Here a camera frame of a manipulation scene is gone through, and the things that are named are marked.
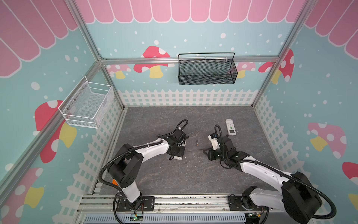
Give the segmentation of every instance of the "mushroom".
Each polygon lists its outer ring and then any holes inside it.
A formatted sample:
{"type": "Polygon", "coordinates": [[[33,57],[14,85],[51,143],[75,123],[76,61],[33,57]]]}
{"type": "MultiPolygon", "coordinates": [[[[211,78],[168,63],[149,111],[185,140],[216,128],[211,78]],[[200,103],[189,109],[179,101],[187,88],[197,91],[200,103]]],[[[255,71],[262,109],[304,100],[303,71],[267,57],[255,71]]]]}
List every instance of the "mushroom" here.
{"type": "Polygon", "coordinates": [[[358,210],[358,195],[356,194],[349,194],[348,198],[352,202],[353,206],[358,210]]]}
{"type": "Polygon", "coordinates": [[[111,77],[114,77],[114,74],[116,74],[117,79],[124,79],[126,77],[123,71],[132,71],[128,65],[107,65],[107,70],[111,77]]]}
{"type": "Polygon", "coordinates": [[[343,156],[347,147],[347,140],[341,127],[329,124],[309,123],[308,130],[308,134],[313,133],[317,135],[316,138],[311,139],[311,143],[317,151],[321,152],[325,146],[329,145],[334,157],[339,159],[343,156]]]}
{"type": "MultiPolygon", "coordinates": [[[[149,46],[147,50],[141,56],[142,58],[169,58],[170,55],[165,50],[156,47],[149,46]]],[[[160,66],[174,67],[174,64],[147,64],[147,65],[134,65],[134,71],[141,73],[148,69],[150,70],[150,78],[162,78],[163,72],[160,66]]]]}
{"type": "Polygon", "coordinates": [[[353,183],[358,185],[358,164],[344,162],[342,165],[343,173],[351,180],[353,183]]]}
{"type": "MultiPolygon", "coordinates": [[[[60,105],[61,102],[61,100],[49,101],[41,104],[35,110],[35,122],[37,131],[34,132],[34,135],[38,134],[43,129],[52,115],[57,111],[57,106],[60,105]]],[[[76,135],[77,129],[69,126],[67,123],[65,123],[65,121],[63,121],[40,152],[41,161],[43,163],[49,163],[55,158],[59,139],[61,139],[65,146],[69,148],[72,145],[76,135]]]]}
{"type": "Polygon", "coordinates": [[[42,168],[31,168],[26,172],[18,186],[1,207],[1,221],[3,224],[19,223],[24,210],[24,205],[29,205],[31,208],[35,208],[39,204],[45,189],[43,187],[33,188],[31,186],[42,172],[42,168]]]}
{"type": "Polygon", "coordinates": [[[236,78],[243,78],[245,77],[245,71],[255,71],[256,65],[253,62],[239,62],[236,63],[237,69],[237,77],[236,78]]]}
{"type": "MultiPolygon", "coordinates": [[[[290,49],[284,60],[281,62],[281,65],[279,66],[278,70],[275,72],[274,76],[272,77],[271,82],[277,85],[281,74],[283,74],[285,81],[288,82],[292,77],[294,63],[295,63],[294,54],[293,51],[290,49]]],[[[272,64],[273,64],[272,62],[266,62],[258,69],[258,71],[268,72],[271,69],[272,64]]]]}

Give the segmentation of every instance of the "white device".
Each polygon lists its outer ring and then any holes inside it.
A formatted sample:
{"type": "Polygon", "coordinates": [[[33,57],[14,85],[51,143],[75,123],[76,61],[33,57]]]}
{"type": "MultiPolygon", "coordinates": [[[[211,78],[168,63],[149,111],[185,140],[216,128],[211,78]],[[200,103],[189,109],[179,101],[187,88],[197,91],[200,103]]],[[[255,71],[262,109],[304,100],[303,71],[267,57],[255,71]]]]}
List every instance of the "white device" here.
{"type": "Polygon", "coordinates": [[[226,123],[227,133],[229,135],[236,135],[234,122],[231,119],[226,119],[225,123],[226,123]]]}

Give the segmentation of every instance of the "wire basket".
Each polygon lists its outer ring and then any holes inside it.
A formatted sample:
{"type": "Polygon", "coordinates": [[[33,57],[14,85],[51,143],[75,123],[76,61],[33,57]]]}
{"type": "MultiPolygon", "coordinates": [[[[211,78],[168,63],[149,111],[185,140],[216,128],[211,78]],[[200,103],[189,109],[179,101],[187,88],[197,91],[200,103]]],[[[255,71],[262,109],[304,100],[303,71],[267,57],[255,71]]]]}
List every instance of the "wire basket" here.
{"type": "Polygon", "coordinates": [[[234,56],[231,52],[179,54],[179,85],[234,84],[234,56]]]}
{"type": "Polygon", "coordinates": [[[84,76],[58,109],[69,125],[98,128],[114,99],[113,87],[84,76]]]}

